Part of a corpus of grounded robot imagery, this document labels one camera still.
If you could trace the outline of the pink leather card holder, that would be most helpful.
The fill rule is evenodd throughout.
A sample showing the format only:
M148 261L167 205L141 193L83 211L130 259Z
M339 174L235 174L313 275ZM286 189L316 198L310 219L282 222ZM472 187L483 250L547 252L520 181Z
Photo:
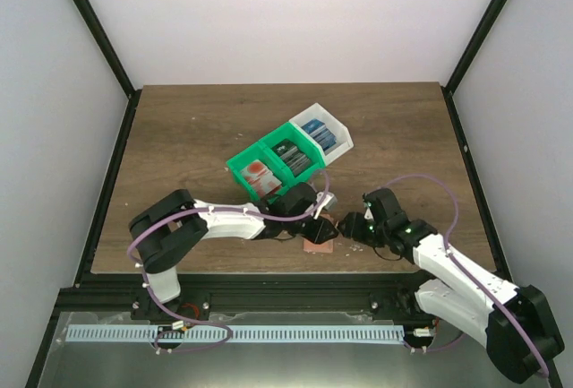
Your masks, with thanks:
M308 239L305 235L306 233L311 231L310 225L311 225L311 222L307 222L306 225L302 229L303 238L304 238L303 239L303 250L307 254L332 254L334 251L334 240L337 237L334 238L333 240L325 241L321 244L315 244L310 239Z

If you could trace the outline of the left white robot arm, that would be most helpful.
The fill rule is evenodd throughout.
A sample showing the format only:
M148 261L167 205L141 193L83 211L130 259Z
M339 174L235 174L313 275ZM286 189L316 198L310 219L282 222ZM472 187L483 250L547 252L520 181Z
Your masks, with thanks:
M288 234L320 245L338 236L334 223L322 215L336 202L328 188L317 192L307 183L240 205L207 203L178 189L130 221L133 241L127 254L139 254L133 260L142 269L143 287L153 296L152 310L171 320L183 309L176 266L202 240L265 240Z

